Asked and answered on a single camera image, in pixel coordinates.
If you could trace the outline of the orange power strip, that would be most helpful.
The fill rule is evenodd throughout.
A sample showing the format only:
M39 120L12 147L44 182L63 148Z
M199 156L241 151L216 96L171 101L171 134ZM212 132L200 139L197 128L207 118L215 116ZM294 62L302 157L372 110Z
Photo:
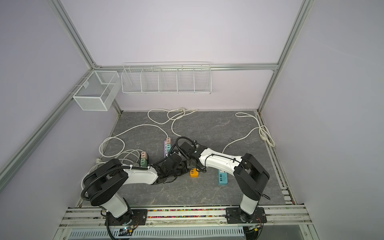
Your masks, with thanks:
M198 178L199 177L199 170L197 168L193 168L190 170L190 176L191 178Z

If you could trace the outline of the teal power strip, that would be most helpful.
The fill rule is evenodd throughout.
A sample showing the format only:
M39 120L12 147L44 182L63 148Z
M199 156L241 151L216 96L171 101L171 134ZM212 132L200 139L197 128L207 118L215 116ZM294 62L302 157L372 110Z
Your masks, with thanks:
M219 184L227 185L228 184L228 174L222 170L219 170Z

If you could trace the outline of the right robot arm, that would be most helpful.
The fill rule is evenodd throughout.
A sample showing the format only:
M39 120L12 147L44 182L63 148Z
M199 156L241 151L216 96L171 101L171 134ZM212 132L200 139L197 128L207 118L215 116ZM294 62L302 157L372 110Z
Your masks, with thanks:
M253 155L233 156L219 153L187 137L178 137L175 148L200 172L214 168L232 175L243 193L240 203L242 215L251 217L261 198L270 199L263 193L270 174Z

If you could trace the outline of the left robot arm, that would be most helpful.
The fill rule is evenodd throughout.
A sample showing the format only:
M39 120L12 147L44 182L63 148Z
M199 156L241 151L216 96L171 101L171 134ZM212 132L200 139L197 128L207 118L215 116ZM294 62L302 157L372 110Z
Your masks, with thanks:
M112 159L84 177L81 199L92 206L102 207L118 219L130 212L128 202L118 194L122 186L171 183L188 172L187 162L178 154L147 167L125 165L118 159Z

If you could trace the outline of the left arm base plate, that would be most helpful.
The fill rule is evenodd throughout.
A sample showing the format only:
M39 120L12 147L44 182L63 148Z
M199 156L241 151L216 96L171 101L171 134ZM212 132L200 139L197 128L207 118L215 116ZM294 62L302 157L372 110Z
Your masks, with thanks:
M119 218L107 213L106 222L109 223L109 226L140 226L146 224L147 215L147 209L129 210Z

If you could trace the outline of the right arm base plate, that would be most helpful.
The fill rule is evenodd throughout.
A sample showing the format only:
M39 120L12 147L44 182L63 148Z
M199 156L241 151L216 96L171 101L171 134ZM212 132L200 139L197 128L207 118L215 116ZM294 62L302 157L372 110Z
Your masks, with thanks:
M225 210L228 224L264 224L267 222L264 208L256 207L252 214L247 214L240 207Z

